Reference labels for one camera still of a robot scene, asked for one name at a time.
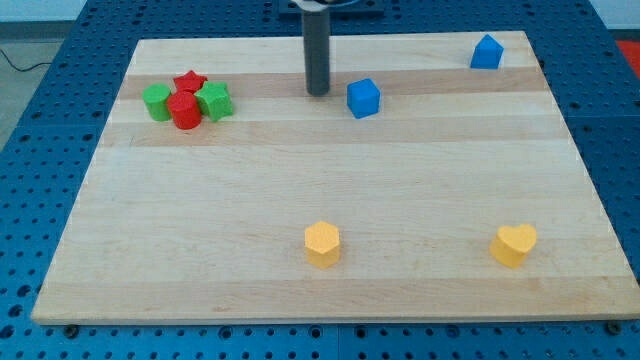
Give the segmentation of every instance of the plastic block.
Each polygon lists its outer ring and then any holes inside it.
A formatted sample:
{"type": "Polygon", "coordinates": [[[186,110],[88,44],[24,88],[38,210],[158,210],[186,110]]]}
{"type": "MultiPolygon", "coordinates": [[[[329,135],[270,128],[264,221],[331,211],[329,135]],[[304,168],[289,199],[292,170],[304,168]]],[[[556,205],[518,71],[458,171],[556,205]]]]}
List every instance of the plastic block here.
{"type": "Polygon", "coordinates": [[[211,121],[218,121],[224,116],[233,115],[233,105],[226,83],[206,81],[202,89],[196,92],[196,99],[200,111],[204,115],[208,115],[211,121]]]}
{"type": "Polygon", "coordinates": [[[189,70],[186,74],[173,78],[173,83],[176,84],[178,91],[188,91],[193,94],[200,90],[207,80],[206,76],[198,75],[193,70],[189,70]]]}
{"type": "Polygon", "coordinates": [[[356,119],[376,114],[380,109],[380,90],[367,78],[347,86],[347,106],[356,119]]]}
{"type": "Polygon", "coordinates": [[[515,269],[535,246],[536,237],[536,229],[529,224],[517,227],[501,226],[489,246],[489,251],[498,262],[515,269]]]}
{"type": "Polygon", "coordinates": [[[167,106],[178,129],[189,130],[200,125],[202,114],[195,95],[188,91],[178,91],[167,100],[167,106]]]}
{"type": "Polygon", "coordinates": [[[149,115],[155,121],[171,119],[167,108],[167,99],[171,96],[171,89],[165,84],[153,84],[142,92],[142,101],[147,106],[149,115]]]}
{"type": "Polygon", "coordinates": [[[340,260],[340,232],[338,228],[319,221],[304,231],[307,261],[326,269],[340,260]]]}
{"type": "Polygon", "coordinates": [[[485,35],[473,51],[471,68],[497,69],[500,66],[503,51],[504,47],[491,37],[491,35],[485,35]]]}

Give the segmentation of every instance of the red block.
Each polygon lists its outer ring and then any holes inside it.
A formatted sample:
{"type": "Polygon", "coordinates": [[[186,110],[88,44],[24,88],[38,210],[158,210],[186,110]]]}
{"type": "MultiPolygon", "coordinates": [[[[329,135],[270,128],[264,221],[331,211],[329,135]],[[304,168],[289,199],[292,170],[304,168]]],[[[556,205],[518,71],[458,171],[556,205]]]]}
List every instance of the red block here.
{"type": "Polygon", "coordinates": [[[640,78],[640,42],[638,41],[618,41],[618,47],[627,58],[629,65],[640,78]]]}
{"type": "Polygon", "coordinates": [[[167,107],[178,129],[193,129],[202,121],[198,101],[195,95],[188,91],[178,91],[169,96],[167,107]]]}
{"type": "Polygon", "coordinates": [[[195,93],[202,88],[202,84],[207,80],[206,76],[198,75],[193,70],[189,70],[188,73],[173,78],[173,83],[176,84],[178,91],[195,93]]]}

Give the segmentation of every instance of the yellow block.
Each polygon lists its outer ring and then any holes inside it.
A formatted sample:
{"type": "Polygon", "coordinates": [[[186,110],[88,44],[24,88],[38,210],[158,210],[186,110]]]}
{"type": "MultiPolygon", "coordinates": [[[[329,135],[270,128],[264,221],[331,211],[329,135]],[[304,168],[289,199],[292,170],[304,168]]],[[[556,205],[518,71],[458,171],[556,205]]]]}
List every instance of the yellow block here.
{"type": "Polygon", "coordinates": [[[501,226],[489,246],[489,251],[498,262],[517,268],[536,245],[536,229],[523,224],[517,227],[501,226]]]}
{"type": "Polygon", "coordinates": [[[304,230],[307,261],[326,269],[340,260],[340,232],[338,228],[319,221],[304,230]]]}

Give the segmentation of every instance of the blue pegboard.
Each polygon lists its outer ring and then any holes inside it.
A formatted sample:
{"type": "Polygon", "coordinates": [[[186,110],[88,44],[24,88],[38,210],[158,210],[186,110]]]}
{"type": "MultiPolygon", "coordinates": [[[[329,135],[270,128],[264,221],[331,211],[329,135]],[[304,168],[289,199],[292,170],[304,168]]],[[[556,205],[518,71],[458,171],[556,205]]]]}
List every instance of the blue pegboard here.
{"type": "MultiPolygon", "coordinates": [[[[272,1],[89,0],[0,154],[0,359],[640,358],[640,322],[63,328],[29,320],[142,38],[291,36],[272,1]]],[[[587,0],[387,0],[336,34],[525,30],[636,276],[639,82],[587,0]]]]}

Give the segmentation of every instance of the blue cube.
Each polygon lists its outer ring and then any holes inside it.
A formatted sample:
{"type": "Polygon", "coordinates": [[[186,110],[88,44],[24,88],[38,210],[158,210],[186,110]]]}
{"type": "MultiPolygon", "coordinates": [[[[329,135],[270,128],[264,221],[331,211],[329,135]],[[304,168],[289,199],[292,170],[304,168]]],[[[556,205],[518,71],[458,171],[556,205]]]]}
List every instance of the blue cube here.
{"type": "Polygon", "coordinates": [[[347,106],[356,119],[376,114],[380,109],[380,90],[367,78],[347,85],[347,106]]]}
{"type": "Polygon", "coordinates": [[[497,69],[504,48],[491,35],[485,35],[476,45],[471,58],[472,69],[497,69]]]}

